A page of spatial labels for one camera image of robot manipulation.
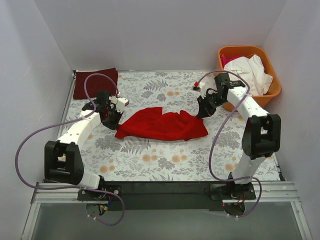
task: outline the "white wall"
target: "white wall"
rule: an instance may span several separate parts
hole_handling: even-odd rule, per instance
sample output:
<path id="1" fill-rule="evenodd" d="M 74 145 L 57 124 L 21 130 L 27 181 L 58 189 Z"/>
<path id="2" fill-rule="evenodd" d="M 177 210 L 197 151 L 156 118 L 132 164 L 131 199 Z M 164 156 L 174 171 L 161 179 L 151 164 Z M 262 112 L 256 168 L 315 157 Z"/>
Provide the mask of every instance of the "white wall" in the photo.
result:
<path id="1" fill-rule="evenodd" d="M 73 70 L 212 69 L 262 46 L 286 0 L 35 0 Z"/>
<path id="2" fill-rule="evenodd" d="M 282 119 L 279 164 L 320 239 L 320 2 L 288 0 L 263 47 L 282 85 L 268 109 Z"/>
<path id="3" fill-rule="evenodd" d="M 61 120 L 72 72 L 33 0 L 0 0 L 0 235 L 21 237 L 33 189 L 18 179 L 14 157 L 34 130 Z M 57 129 L 35 136 L 20 157 L 22 175 L 43 179 L 44 145 Z"/>

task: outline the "orange bin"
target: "orange bin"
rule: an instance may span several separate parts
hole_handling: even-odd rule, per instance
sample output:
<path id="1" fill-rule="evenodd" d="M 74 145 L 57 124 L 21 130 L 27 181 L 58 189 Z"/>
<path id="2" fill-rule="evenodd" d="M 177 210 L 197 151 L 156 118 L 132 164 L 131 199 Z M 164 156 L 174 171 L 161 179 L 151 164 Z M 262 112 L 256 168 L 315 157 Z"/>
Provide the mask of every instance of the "orange bin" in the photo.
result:
<path id="1" fill-rule="evenodd" d="M 281 86 L 278 81 L 277 75 L 271 65 L 271 62 L 265 53 L 260 47 L 257 46 L 225 46 L 221 48 L 218 52 L 218 61 L 216 65 L 217 70 L 223 70 L 221 56 L 225 56 L 227 59 L 230 59 L 235 56 L 251 58 L 254 54 L 258 55 L 261 58 L 262 64 L 264 66 L 264 72 L 273 77 L 272 83 L 269 87 L 266 95 L 262 96 L 252 96 L 253 99 L 263 108 L 265 107 L 271 99 L 277 96 L 281 92 Z M 235 107 L 227 102 L 223 104 L 224 109 L 231 112 Z"/>

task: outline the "floral tablecloth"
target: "floral tablecloth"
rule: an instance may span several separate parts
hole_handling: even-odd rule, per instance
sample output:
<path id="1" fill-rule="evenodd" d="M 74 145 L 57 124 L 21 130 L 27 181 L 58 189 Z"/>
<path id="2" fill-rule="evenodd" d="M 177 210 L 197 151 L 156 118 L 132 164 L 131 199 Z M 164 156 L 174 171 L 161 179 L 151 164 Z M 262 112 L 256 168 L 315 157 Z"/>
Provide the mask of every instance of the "floral tablecloth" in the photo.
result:
<path id="1" fill-rule="evenodd" d="M 120 72 L 118 89 L 129 99 L 120 123 L 147 107 L 163 107 L 163 112 L 185 110 L 198 113 L 198 92 L 192 85 L 205 72 Z M 208 76 L 206 81 L 213 81 Z M 88 100 L 71 99 L 66 120 L 79 116 Z M 220 125 L 228 112 L 219 107 L 212 117 L 204 119 L 206 137 L 189 141 L 160 141 L 133 136 L 115 138 L 116 131 L 99 125 L 81 150 L 88 171 L 104 176 L 107 181 L 214 181 L 208 170 L 209 151 Z M 226 124 L 215 146 L 212 170 L 227 178 L 243 153 L 241 138 L 245 122 L 239 113 Z M 266 159 L 255 176 L 262 181 L 279 181 L 273 157 Z"/>

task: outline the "red cloth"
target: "red cloth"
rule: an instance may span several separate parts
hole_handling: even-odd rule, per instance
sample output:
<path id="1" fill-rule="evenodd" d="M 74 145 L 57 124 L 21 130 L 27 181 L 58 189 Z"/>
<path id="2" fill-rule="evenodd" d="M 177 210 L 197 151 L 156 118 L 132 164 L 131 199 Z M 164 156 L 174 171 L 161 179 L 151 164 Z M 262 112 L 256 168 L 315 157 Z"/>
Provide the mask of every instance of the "red cloth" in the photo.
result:
<path id="1" fill-rule="evenodd" d="M 136 112 L 124 124 L 118 126 L 115 137 L 123 139 L 135 136 L 164 141 L 200 138 L 208 135 L 203 119 L 186 111 L 162 114 L 162 107 L 147 107 Z"/>
<path id="2" fill-rule="evenodd" d="M 232 58 L 226 58 L 225 56 L 221 56 L 221 63 L 222 63 L 222 67 L 224 68 L 225 65 L 229 62 L 231 62 L 232 60 L 238 59 L 240 58 L 239 56 L 233 56 Z"/>
<path id="3" fill-rule="evenodd" d="M 115 68 L 105 69 L 100 71 L 79 71 L 76 73 L 76 81 L 73 92 L 73 99 L 87 99 L 84 89 L 86 78 L 90 74 L 104 74 L 110 77 L 115 85 L 118 83 L 118 72 Z M 96 98 L 98 91 L 108 91 L 113 95 L 116 94 L 115 86 L 104 76 L 92 76 L 86 82 L 86 89 L 90 98 Z"/>

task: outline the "cable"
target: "cable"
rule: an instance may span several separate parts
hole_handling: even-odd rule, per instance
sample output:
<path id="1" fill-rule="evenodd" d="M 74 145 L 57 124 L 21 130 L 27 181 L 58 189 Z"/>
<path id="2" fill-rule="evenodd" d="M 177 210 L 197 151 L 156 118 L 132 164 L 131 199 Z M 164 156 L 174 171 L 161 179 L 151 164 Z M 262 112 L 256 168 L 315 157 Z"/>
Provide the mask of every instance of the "cable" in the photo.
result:
<path id="1" fill-rule="evenodd" d="M 210 149 L 210 154 L 209 154 L 209 161 L 208 161 L 208 166 L 209 166 L 209 172 L 210 174 L 212 175 L 212 177 L 218 181 L 221 181 L 221 182 L 234 182 L 234 181 L 239 181 L 239 180 L 243 180 L 243 179 L 254 179 L 258 182 L 259 184 L 259 196 L 258 198 L 256 199 L 256 202 L 254 203 L 253 207 L 245 214 L 243 215 L 240 215 L 240 216 L 233 216 L 233 215 L 230 215 L 231 217 L 234 217 L 234 218 L 242 218 L 242 217 L 245 217 L 247 215 L 249 215 L 258 205 L 259 201 L 260 201 L 260 198 L 261 198 L 261 195 L 262 195 L 262 185 L 261 185 L 261 182 L 259 181 L 258 178 L 256 177 L 250 177 L 250 176 L 242 176 L 242 177 L 238 177 L 238 178 L 234 178 L 234 179 L 221 179 L 217 176 L 215 176 L 215 174 L 213 173 L 212 171 L 212 168 L 211 168 L 211 162 L 212 162 L 212 155 L 213 155 L 213 152 L 214 152 L 214 148 L 215 148 L 215 145 L 217 143 L 217 140 L 218 140 L 218 137 L 220 135 L 220 133 L 222 132 L 222 129 L 225 127 L 226 123 L 228 122 L 228 120 L 231 118 L 231 116 L 235 113 L 235 111 L 238 109 L 238 107 L 242 104 L 242 102 L 245 100 L 245 98 L 247 97 L 247 95 L 249 94 L 250 92 L 250 86 L 249 84 L 239 75 L 233 73 L 232 71 L 226 71 L 226 70 L 215 70 L 215 71 L 210 71 L 210 72 L 207 72 L 205 75 L 203 75 L 199 81 L 196 81 L 194 86 L 197 87 L 199 85 L 199 83 L 206 77 L 208 76 L 209 74 L 213 74 L 213 73 L 227 73 L 227 74 L 231 74 L 231 75 L 234 75 L 236 76 L 237 78 L 239 78 L 241 81 L 244 82 L 244 84 L 247 86 L 247 90 L 245 92 L 245 95 L 243 96 L 243 98 L 239 101 L 239 103 L 235 106 L 235 108 L 229 113 L 229 115 L 226 117 L 226 119 L 224 120 L 224 122 L 222 123 L 222 125 L 220 126 L 218 132 L 216 133 L 214 139 L 213 139 L 213 142 L 212 142 L 212 145 L 211 145 L 211 149 Z"/>
<path id="2" fill-rule="evenodd" d="M 86 116 L 84 116 L 83 118 L 88 118 L 90 117 L 92 114 L 94 114 L 94 112 L 96 111 L 97 109 L 97 106 L 95 105 L 94 101 L 91 100 L 89 94 L 88 94 L 88 91 L 87 91 L 87 81 L 89 78 L 93 77 L 93 76 L 102 76 L 102 77 L 105 77 L 106 79 L 108 79 L 112 84 L 113 86 L 115 87 L 115 90 L 116 90 L 116 95 L 119 93 L 119 90 L 116 86 L 116 84 L 114 83 L 114 81 L 108 77 L 107 75 L 104 75 L 102 73 L 93 73 L 89 76 L 86 77 L 85 81 L 84 81 L 84 93 L 86 95 L 86 97 L 88 98 L 88 100 L 90 101 L 90 103 L 93 105 L 93 110 L 92 112 L 90 112 L 89 114 L 87 114 Z M 18 175 L 19 179 L 21 180 L 21 182 L 23 182 L 26 186 L 28 186 L 29 188 L 32 188 L 32 189 L 38 189 L 38 190 L 60 190 L 60 189 L 80 189 L 81 187 L 80 186 L 60 186 L 60 187 L 40 187 L 40 186 L 34 186 L 30 183 L 28 183 L 21 175 L 20 173 L 20 170 L 19 170 L 19 154 L 20 154 L 20 151 L 23 147 L 23 145 L 34 135 L 36 135 L 37 133 L 40 133 L 44 130 L 48 130 L 48 129 L 51 129 L 51 128 L 55 128 L 55 127 L 59 127 L 59 126 L 62 126 L 62 125 L 66 125 L 66 124 L 72 124 L 72 123 L 76 123 L 78 121 L 81 121 L 83 120 L 82 117 L 80 118 L 77 118 L 77 119 L 74 119 L 74 120 L 70 120 L 70 121 L 65 121 L 65 122 L 62 122 L 62 123 L 57 123 L 57 124 L 53 124 L 53 125 L 50 125 L 50 126 L 46 126 L 46 127 L 43 127 L 43 128 L 40 128 L 34 132 L 32 132 L 30 135 L 28 135 L 22 142 L 21 144 L 19 145 L 16 153 L 15 153 L 15 158 L 14 158 L 14 166 L 15 166 L 15 171 L 16 171 L 16 174 Z M 91 192 L 95 192 L 95 193 L 102 193 L 102 194 L 108 194 L 108 195 L 111 195 L 113 197 L 116 197 L 117 199 L 119 199 L 119 201 L 121 202 L 121 205 L 122 205 L 122 214 L 119 218 L 118 221 L 116 221 L 115 223 L 108 223 L 106 221 L 103 221 L 103 220 L 100 220 L 98 218 L 96 218 L 95 216 L 93 215 L 89 215 L 90 217 L 102 222 L 103 224 L 105 225 L 108 225 L 108 226 L 115 226 L 117 225 L 118 223 L 121 222 L 121 220 L 123 219 L 124 215 L 125 215 L 125 203 L 124 201 L 122 200 L 122 198 L 120 196 L 118 196 L 117 194 L 114 194 L 113 192 L 109 192 L 109 191 L 105 191 L 105 190 L 97 190 L 97 189 L 90 189 L 90 188 L 85 188 L 85 190 L 87 191 L 91 191 Z"/>

